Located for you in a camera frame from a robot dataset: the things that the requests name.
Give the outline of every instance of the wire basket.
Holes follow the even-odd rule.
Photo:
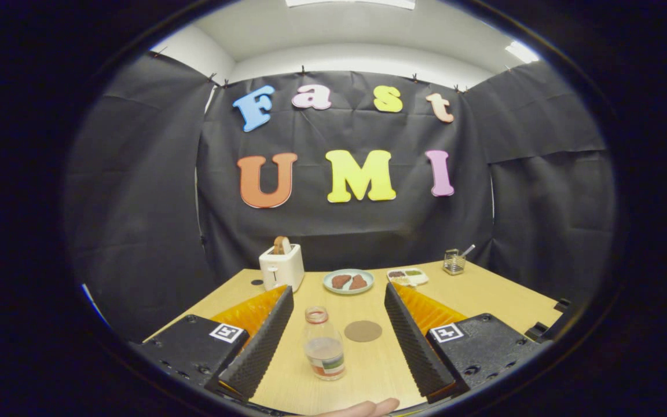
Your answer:
[[[466,262],[466,257],[460,256],[458,249],[450,249],[444,253],[444,266],[442,269],[450,275],[459,275],[465,272]]]

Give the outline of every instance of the light blue plate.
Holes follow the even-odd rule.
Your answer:
[[[362,279],[367,283],[366,287],[358,288],[357,290],[349,290],[349,287],[351,283],[354,282],[354,280],[349,280],[349,282],[345,283],[341,290],[337,290],[337,288],[334,288],[334,286],[331,285],[331,280],[333,280],[336,275],[351,275],[354,277],[354,275],[357,274],[362,275]],[[373,274],[362,271],[362,269],[339,269],[338,271],[329,272],[325,277],[323,277],[323,287],[326,287],[329,291],[333,291],[337,294],[359,294],[361,292],[367,291],[369,288],[372,288],[374,283],[375,277]]]

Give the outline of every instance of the plate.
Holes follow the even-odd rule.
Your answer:
[[[391,273],[400,272],[401,277],[391,277]],[[387,271],[387,279],[392,283],[399,283],[408,287],[415,287],[428,282],[428,276],[418,268],[398,268]]]
[[[336,275],[351,275],[352,277],[354,277],[354,275],[357,274],[362,275],[362,279],[364,279],[365,282],[367,283],[366,287],[357,288],[356,290],[349,290],[349,287],[351,283],[354,282],[354,280],[349,280],[349,282],[345,283],[344,287],[342,287],[341,290],[338,290],[338,288],[334,288],[334,286],[331,285],[331,280],[333,280]],[[323,277],[323,287],[326,287],[326,290],[333,291],[337,294],[349,294],[349,295],[359,294],[361,292],[367,291],[369,288],[372,288],[374,282],[375,282],[375,277],[373,274],[366,271],[362,271],[362,269],[352,269],[352,268],[339,269],[338,271],[329,272],[328,274],[326,274],[325,277]]]

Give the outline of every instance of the white ceiling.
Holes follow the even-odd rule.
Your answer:
[[[439,53],[493,74],[522,64],[505,50],[511,38],[439,0],[416,0],[414,10],[372,3],[288,8],[285,0],[241,0],[194,25],[236,61],[291,47],[361,42]]]

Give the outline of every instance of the ceiling light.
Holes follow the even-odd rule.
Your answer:
[[[539,56],[532,52],[532,50],[517,41],[511,42],[511,45],[508,45],[506,50],[511,52],[514,56],[516,56],[516,58],[524,61],[526,64],[540,60]]]
[[[295,6],[313,5],[314,3],[377,3],[378,5],[393,6],[413,10],[416,0],[285,0],[289,8]]]

